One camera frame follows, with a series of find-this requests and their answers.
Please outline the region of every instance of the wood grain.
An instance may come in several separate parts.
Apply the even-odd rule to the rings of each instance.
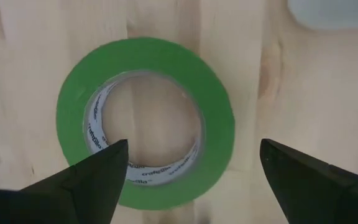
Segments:
[[[358,174],[358,29],[305,29],[286,1],[268,1],[265,16],[256,143],[272,138]],[[260,163],[253,173],[254,220],[286,223]]]
[[[218,74],[236,117],[234,156],[216,186],[194,202],[167,212],[118,206],[112,222],[249,221],[246,180],[254,151],[262,5],[254,0],[0,0],[0,188],[20,189],[67,167],[55,110],[73,66],[107,42],[151,36],[184,45]],[[141,85],[156,88],[155,83]],[[166,98],[154,100],[180,111],[186,103],[175,92],[171,96],[176,98],[170,105]]]

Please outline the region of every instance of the green tape roll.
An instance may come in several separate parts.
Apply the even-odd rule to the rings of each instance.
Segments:
[[[234,117],[213,71],[180,45],[153,38],[127,39],[103,45],[83,58],[58,98],[57,133],[63,153],[73,165],[108,145],[101,126],[103,101],[131,71],[157,72],[186,90],[198,107],[202,137],[174,164],[129,164],[119,203],[162,210],[189,202],[211,188],[229,163]]]

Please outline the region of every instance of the masking tape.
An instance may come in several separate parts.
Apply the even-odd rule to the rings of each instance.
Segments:
[[[110,91],[128,78],[156,73],[193,100],[201,137],[173,164],[146,167],[129,163],[119,203],[146,210],[168,209],[195,199],[218,181],[230,160],[234,117],[213,71],[180,45],[154,38],[120,40],[90,52],[74,67],[57,104],[58,138],[73,165],[108,146],[101,112]]]

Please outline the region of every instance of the black object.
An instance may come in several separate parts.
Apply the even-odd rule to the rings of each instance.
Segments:
[[[0,223],[110,223],[127,165],[120,140],[18,192],[0,190]]]
[[[358,175],[270,139],[260,160],[290,224],[358,223]]]

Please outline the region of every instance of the brand logo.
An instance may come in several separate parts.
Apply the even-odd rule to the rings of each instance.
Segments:
[[[147,184],[147,180],[130,180],[130,181],[137,184]]]
[[[176,169],[174,169],[172,172],[170,172],[169,175],[174,174],[176,171],[178,171],[180,168],[182,168],[187,163],[187,161],[189,161],[189,158],[190,157],[187,157]]]
[[[88,124],[88,131],[89,131],[89,134],[91,135],[92,141],[94,142],[95,146],[97,146],[99,149],[101,149],[102,146],[99,143],[99,139],[94,135],[94,132],[92,131],[90,124]]]
[[[141,168],[144,168],[144,167],[145,167],[145,166],[135,165],[135,164],[131,164],[131,163],[129,163],[128,166],[129,166],[130,168],[135,168],[135,169],[141,169]]]
[[[106,143],[106,145],[109,145],[109,143],[107,142],[107,139],[104,136],[102,136],[102,140],[104,141],[104,143]]]
[[[98,100],[96,100],[96,103],[95,103],[94,108],[93,108],[93,118],[95,120],[97,118],[97,114],[98,114],[98,110],[99,110],[98,106],[99,106],[100,96],[101,96],[101,94],[99,94]]]
[[[160,173],[165,172],[166,170],[169,170],[169,169],[171,169],[171,167],[164,167],[164,168],[161,168],[160,170],[155,170],[153,172],[143,173],[142,175],[160,174]]]

